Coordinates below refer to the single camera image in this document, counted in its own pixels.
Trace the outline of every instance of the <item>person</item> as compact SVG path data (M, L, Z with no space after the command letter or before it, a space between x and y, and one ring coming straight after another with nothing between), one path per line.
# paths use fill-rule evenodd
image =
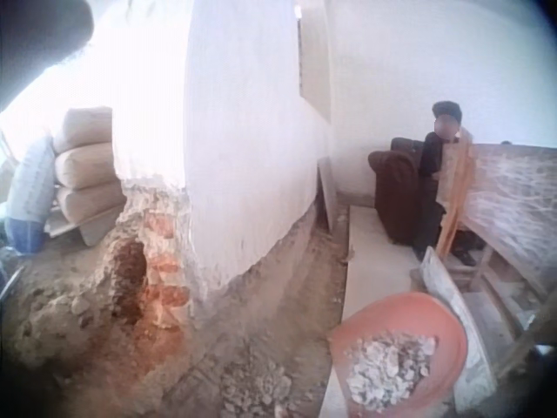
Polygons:
M443 206L436 201L443 145L458 142L456 134L462 123L462 110L457 103L438 102L433 105L432 111L435 116L433 132L426 136L418 170L420 215L413 251L420 261L426 255L426 249L437 244L445 213Z

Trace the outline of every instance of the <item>black cap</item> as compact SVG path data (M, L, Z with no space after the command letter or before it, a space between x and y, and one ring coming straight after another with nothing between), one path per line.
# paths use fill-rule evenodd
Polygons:
M454 102L437 102L432 108L433 115L438 118L440 115L449 115L457 120L459 125L462 123L462 110L458 103Z

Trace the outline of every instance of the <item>sack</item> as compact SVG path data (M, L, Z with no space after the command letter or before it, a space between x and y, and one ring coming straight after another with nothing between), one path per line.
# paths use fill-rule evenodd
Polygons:
M112 141L112 109L69 109L64 117L62 130L54 138L57 154L85 145Z
M114 206L125 203L120 182L95 185L81 190L61 187L57 200L65 218L72 224L80 225Z
M44 223L55 192L52 138L40 138L27 150L11 182L6 235L20 253L37 253L44 242Z
M116 181L112 144L87 145L60 154L56 178L75 190Z

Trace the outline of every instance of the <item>dirt floor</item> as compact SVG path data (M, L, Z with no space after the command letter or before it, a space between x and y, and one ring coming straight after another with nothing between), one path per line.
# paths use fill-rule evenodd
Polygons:
M347 222L342 207L334 236L319 222L302 223L279 243L298 251L296 240L309 234L293 274L285 260L254 266L214 302L216 314L192 322L187 338L114 313L106 326L84 282L110 243L88 249L77 235L53 240L4 307L6 416L211 417L231 408L240 416L228 393L235 388L253 411L241 416L268 416L275 404L317 416L331 368L326 333L342 312ZM49 316L60 307L66 315ZM269 402L258 384L270 374L285 385Z

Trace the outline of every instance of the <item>brown chair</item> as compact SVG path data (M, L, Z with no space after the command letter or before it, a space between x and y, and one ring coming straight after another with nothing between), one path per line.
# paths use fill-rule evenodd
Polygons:
M391 151L372 152L369 165L376 174L375 209L387 236L411 245L419 219L419 159L423 142L394 138Z

